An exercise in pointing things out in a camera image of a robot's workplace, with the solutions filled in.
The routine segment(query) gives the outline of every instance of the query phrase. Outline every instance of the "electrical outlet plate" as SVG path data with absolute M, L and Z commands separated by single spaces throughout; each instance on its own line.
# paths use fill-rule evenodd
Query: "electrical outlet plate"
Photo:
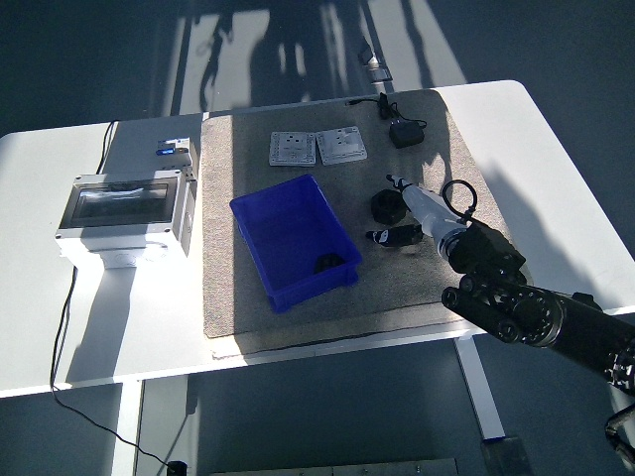
M 325 166 L 366 159 L 366 148 L 355 126 L 316 133 L 321 162 Z
M 312 167 L 316 164 L 316 135 L 307 132 L 272 132 L 270 166 Z

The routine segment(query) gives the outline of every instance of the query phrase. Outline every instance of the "blue plastic bin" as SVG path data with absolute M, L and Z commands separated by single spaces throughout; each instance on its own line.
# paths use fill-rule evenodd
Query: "blue plastic bin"
M 313 176 L 234 198 L 229 205 L 276 312 L 357 282 L 361 255 Z M 316 273 L 317 260 L 331 253 L 343 264 Z

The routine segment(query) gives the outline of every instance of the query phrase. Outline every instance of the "black cable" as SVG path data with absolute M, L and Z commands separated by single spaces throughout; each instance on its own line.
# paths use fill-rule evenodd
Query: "black cable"
M 110 149 L 110 142 L 112 140 L 112 131 L 114 129 L 114 125 L 117 121 L 110 121 L 108 127 L 106 128 L 106 132 L 103 135 L 103 143 L 101 144 L 101 160 L 99 161 L 99 166 L 97 167 L 96 174 L 99 175 L 103 173 L 103 166 L 106 162 L 106 141 L 108 141 L 108 149 Z
M 422 129 L 428 126 L 428 122 L 424 121 L 423 119 L 409 119 L 405 117 L 401 112 L 399 112 L 397 102 L 389 104 L 387 96 L 385 94 L 382 93 L 380 98 L 381 99 L 373 99 L 370 97 L 364 97 L 362 99 L 351 99 L 350 101 L 347 101 L 346 104 L 349 106 L 354 106 L 355 104 L 359 104 L 360 102 L 376 102 L 379 105 L 379 115 L 382 119 L 399 118 L 403 119 L 404 121 L 416 122 L 421 126 Z
M 97 174 L 100 174 L 102 172 L 101 169 L 103 168 L 103 165 L 104 165 L 105 160 L 106 160 L 106 139 L 108 138 L 108 135 L 112 133 L 112 129 L 113 129 L 113 126 L 114 126 L 115 123 L 116 123 L 116 121 L 110 122 L 110 124 L 108 125 L 108 128 L 106 129 L 106 132 L 104 134 L 103 147 L 101 149 L 101 161 L 99 162 L 99 167 L 97 168 Z M 122 442 L 124 442 L 126 444 L 129 444 L 131 446 L 134 446 L 135 448 L 137 448 L 139 450 L 139 452 L 145 454 L 146 456 L 151 456 L 151 457 L 155 458 L 157 461 L 159 461 L 161 464 L 163 464 L 164 466 L 167 466 L 168 468 L 171 468 L 171 465 L 169 463 L 167 463 L 166 461 L 164 461 L 163 459 L 161 459 L 159 456 L 157 456 L 157 455 L 155 455 L 153 453 L 149 453 L 147 451 L 144 451 L 143 449 L 141 449 L 141 446 L 139 446 L 137 443 L 133 443 L 132 441 L 128 441 L 127 439 L 124 439 L 116 431 L 110 429 L 107 426 L 104 426 L 102 424 L 97 423 L 90 416 L 87 416 L 86 414 L 84 414 L 83 412 L 79 411 L 78 409 L 75 409 L 75 408 L 71 407 L 70 405 L 65 404 L 56 395 L 56 391 L 59 390 L 59 388 L 56 387 L 56 385 L 55 385 L 56 372 L 57 372 L 58 364 L 60 363 L 60 360 L 62 359 L 62 348 L 60 347 L 60 336 L 62 335 L 62 329 L 64 328 L 64 323 L 66 325 L 68 325 L 68 322 L 70 320 L 70 300 L 72 298 L 72 292 L 75 289 L 75 283 L 76 282 L 77 282 L 77 266 L 73 266 L 72 267 L 72 278 L 70 280 L 70 287 L 68 288 L 68 294 L 66 295 L 66 300 L 63 302 L 62 315 L 60 317 L 60 326 L 58 327 L 58 333 L 56 334 L 56 341 L 55 341 L 55 344 L 53 346 L 53 359 L 51 361 L 51 374 L 50 374 L 50 377 L 49 377 L 49 386 L 51 387 L 51 393 L 53 394 L 53 398 L 55 399 L 56 403 L 58 405 L 60 405 L 61 407 L 65 408 L 67 410 L 70 410 L 71 412 L 73 412 L 76 415 L 79 415 L 80 417 L 84 418 L 86 421 L 92 423 L 93 425 L 97 426 L 98 428 L 101 428 L 101 429 L 104 429 L 104 430 L 108 431 L 109 433 L 111 433 L 114 436 L 116 436 L 117 439 L 119 439 L 120 441 L 122 441 Z
M 409 121 L 409 122 L 417 122 L 419 123 L 419 125 L 421 126 L 422 129 L 425 129 L 426 126 L 428 126 L 428 123 L 426 121 L 424 121 L 423 119 L 408 119 L 407 117 L 404 117 L 404 115 L 399 112 L 399 109 L 397 108 L 397 103 L 393 102 L 391 105 L 391 108 L 393 106 L 395 106 L 395 113 L 397 113 L 397 116 L 399 116 L 401 119 L 403 119 L 404 121 Z
M 461 185 L 465 185 L 467 187 L 467 189 L 471 192 L 472 194 L 472 204 L 469 205 L 469 207 L 467 208 L 467 210 L 464 213 L 461 213 L 460 211 L 458 211 L 456 208 L 454 208 L 452 206 L 452 204 L 449 201 L 449 198 L 447 198 L 447 190 L 454 184 L 456 183 L 460 183 Z M 441 197 L 444 199 L 444 203 L 445 206 L 447 206 L 447 208 L 449 208 L 449 211 L 451 211 L 452 213 L 454 213 L 456 216 L 461 218 L 461 223 L 466 224 L 468 221 L 471 221 L 472 223 L 477 223 L 479 225 L 485 226 L 487 228 L 489 228 L 485 223 L 483 223 L 480 220 L 477 220 L 476 218 L 472 217 L 472 213 L 474 213 L 474 211 L 476 211 L 476 204 L 478 203 L 478 195 L 476 194 L 476 190 L 474 189 L 474 187 L 471 185 L 471 183 L 469 183 L 468 181 L 465 180 L 450 180 L 448 183 L 446 183 L 444 185 L 444 188 L 441 191 Z
M 633 417 L 635 417 L 635 404 L 609 418 L 604 427 L 604 434 L 613 450 L 631 465 L 635 464 L 635 448 L 622 440 L 617 429 Z

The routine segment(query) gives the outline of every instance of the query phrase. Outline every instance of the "white table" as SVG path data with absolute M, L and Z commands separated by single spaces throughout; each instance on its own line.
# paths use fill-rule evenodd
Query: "white table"
M 591 293 L 609 313 L 635 308 L 635 263 L 524 87 L 442 87 L 458 130 L 539 287 Z M 257 112 L 247 110 L 244 113 Z M 203 115 L 124 122 L 106 171 L 146 170 L 160 139 L 200 133 Z M 45 392 L 71 264 L 54 234 L 73 178 L 92 174 L 106 124 L 0 140 L 0 397 Z M 456 337 L 467 322 L 215 360 L 202 333 L 200 213 L 176 270 L 80 272 L 57 382 L 61 389 Z M 112 310 L 127 319 L 112 319 Z

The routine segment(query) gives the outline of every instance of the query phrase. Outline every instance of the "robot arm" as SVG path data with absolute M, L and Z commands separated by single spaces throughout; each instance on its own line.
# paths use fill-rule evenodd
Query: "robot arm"
M 591 295 L 567 296 L 528 286 L 520 271 L 525 258 L 499 231 L 471 218 L 476 197 L 466 182 L 462 183 L 472 190 L 474 203 L 459 213 L 445 191 L 460 180 L 448 183 L 441 197 L 402 178 L 387 179 L 401 191 L 421 231 L 434 238 L 439 255 L 464 275 L 458 288 L 444 290 L 445 307 L 502 342 L 553 349 L 635 396 L 634 326 L 603 313 Z M 392 230 L 374 233 L 390 236 Z M 620 456 L 635 463 L 635 449 L 617 433 L 631 417 L 635 405 L 610 418 L 605 434 Z

